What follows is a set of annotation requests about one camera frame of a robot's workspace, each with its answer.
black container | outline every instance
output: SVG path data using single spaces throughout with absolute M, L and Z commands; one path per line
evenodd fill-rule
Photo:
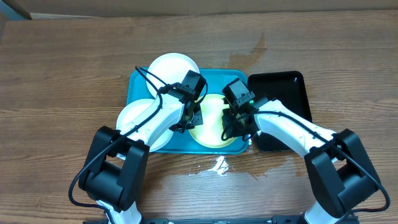
M 256 96 L 266 96 L 269 100 L 276 98 L 293 113 L 312 122 L 310 105 L 305 91 L 304 78 L 300 72 L 275 72 L 251 75 L 248 88 Z M 256 136 L 260 151 L 289 150 L 284 143 L 269 134 Z

wooden table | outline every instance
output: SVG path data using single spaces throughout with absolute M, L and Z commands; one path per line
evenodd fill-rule
M 96 130 L 115 127 L 135 65 L 167 52 L 246 75 L 303 73 L 313 121 L 361 137 L 398 223 L 398 12 L 303 12 L 8 22 L 0 44 L 0 222 L 81 223 L 98 209 L 67 198 Z M 212 170 L 226 162 L 222 174 Z M 75 197 L 92 202 L 75 189 Z M 145 217 L 298 214 L 314 202 L 293 152 L 151 154 L 138 201 Z M 373 195 L 360 207 L 380 207 Z

blue tray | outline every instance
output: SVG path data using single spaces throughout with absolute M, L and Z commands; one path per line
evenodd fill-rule
M 208 94 L 215 93 L 222 95 L 222 89 L 236 78 L 240 78 L 244 83 L 248 82 L 248 78 L 239 70 L 201 68 L 199 71 L 208 83 Z M 134 71 L 130 76 L 127 105 L 136 100 L 153 98 L 154 97 L 149 93 L 144 78 L 142 78 L 137 71 Z M 183 134 L 174 132 L 171 140 L 162 149 L 159 149 L 156 152 L 184 154 L 239 154 L 245 151 L 248 145 L 249 143 L 247 141 L 245 142 L 242 141 L 241 138 L 237 138 L 228 146 L 213 149 L 197 143 L 192 138 L 189 131 L 185 131 Z

yellow plate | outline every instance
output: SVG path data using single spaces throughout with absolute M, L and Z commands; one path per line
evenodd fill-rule
M 221 117 L 223 109 L 229 108 L 223 101 L 224 96 L 219 94 L 208 94 L 200 103 L 203 125 L 195 126 L 189 133 L 202 146 L 210 148 L 221 148 L 231 144 L 236 138 L 227 141 L 221 140 L 223 133 L 223 122 Z

white plate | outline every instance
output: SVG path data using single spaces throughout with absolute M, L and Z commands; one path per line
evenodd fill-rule
M 188 56 L 178 53 L 169 53 L 162 55 L 155 59 L 149 65 L 148 71 L 159 77 L 167 84 L 181 83 L 189 70 L 199 73 L 198 65 Z M 156 86 L 160 88 L 163 85 L 158 79 L 152 75 L 147 74 L 147 78 Z M 147 87 L 151 95 L 156 98 L 156 91 L 147 82 Z
M 141 99 L 136 100 L 129 105 L 127 105 L 118 116 L 118 121 L 116 122 L 116 129 L 134 120 L 138 115 L 144 112 L 155 100 L 154 99 Z M 165 146 L 169 140 L 172 138 L 173 132 L 167 129 L 158 140 L 150 147 L 149 151 L 156 151 L 163 146 Z

